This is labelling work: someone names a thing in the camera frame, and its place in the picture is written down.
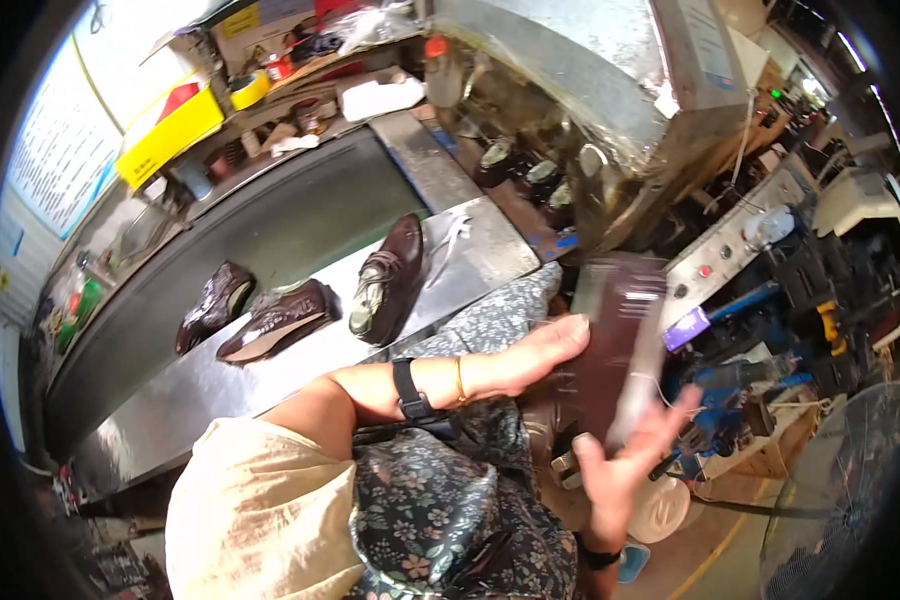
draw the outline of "conveyor belt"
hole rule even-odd
[[[46,402],[47,448],[64,459],[176,358],[184,313],[224,260],[257,289],[308,277],[425,211],[368,128],[272,169],[205,213],[135,272],[76,341]]]

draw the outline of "purple label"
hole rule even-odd
[[[707,318],[707,313],[697,306],[664,331],[663,343],[667,346],[667,351],[672,353],[709,327],[710,319]]]

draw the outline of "yellow box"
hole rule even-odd
[[[136,189],[170,159],[218,131],[223,122],[213,92],[204,87],[118,158],[117,172]]]

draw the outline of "shoe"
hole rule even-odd
[[[513,183],[517,196],[541,205],[554,193],[561,182],[561,172],[557,163],[552,160],[543,160]]]
[[[264,294],[250,307],[250,320],[216,350],[216,360],[250,363],[273,356],[340,318],[330,286],[307,279]]]
[[[230,261],[221,264],[203,284],[200,302],[183,317],[176,331],[176,353],[189,353],[236,319],[255,284],[249,270]]]
[[[555,232],[573,225],[573,196],[570,184],[564,181],[537,210],[547,227]]]
[[[373,346],[396,340],[423,283],[423,230],[409,213],[396,220],[384,243],[360,267],[350,332]]]
[[[480,157],[473,181],[482,188],[500,186],[516,166],[514,144],[507,139],[499,139],[490,145]]]

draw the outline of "plastic bag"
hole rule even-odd
[[[364,46],[406,38],[420,30],[413,4],[413,0],[358,3],[352,12],[327,22],[321,33],[343,40],[337,50],[342,57]]]

